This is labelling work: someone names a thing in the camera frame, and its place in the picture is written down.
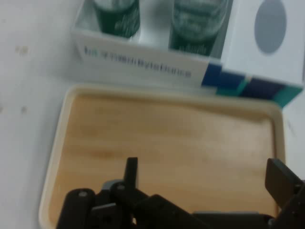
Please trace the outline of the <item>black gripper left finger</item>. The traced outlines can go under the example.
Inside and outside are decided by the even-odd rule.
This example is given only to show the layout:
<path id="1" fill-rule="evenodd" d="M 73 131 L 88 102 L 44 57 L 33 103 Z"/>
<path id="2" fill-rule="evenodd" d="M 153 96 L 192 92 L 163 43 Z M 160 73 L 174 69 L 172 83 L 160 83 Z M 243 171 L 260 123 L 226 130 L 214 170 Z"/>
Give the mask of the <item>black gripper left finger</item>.
<path id="1" fill-rule="evenodd" d="M 123 179 L 107 181 L 97 194 L 88 188 L 69 191 L 63 203 L 63 228 L 152 229 L 152 223 L 136 219 L 130 209 L 114 202 L 111 186 L 118 182 L 137 187 L 138 158 L 127 158 Z"/>

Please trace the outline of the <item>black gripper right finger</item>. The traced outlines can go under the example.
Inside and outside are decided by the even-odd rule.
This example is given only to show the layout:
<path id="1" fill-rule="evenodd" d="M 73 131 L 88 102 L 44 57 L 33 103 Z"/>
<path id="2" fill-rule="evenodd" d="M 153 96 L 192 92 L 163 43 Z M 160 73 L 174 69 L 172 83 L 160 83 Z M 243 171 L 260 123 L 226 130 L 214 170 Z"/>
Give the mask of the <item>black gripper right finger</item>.
<path id="1" fill-rule="evenodd" d="M 280 212 L 271 221 L 272 229 L 305 227 L 305 182 L 277 158 L 267 160 L 265 188 Z"/>

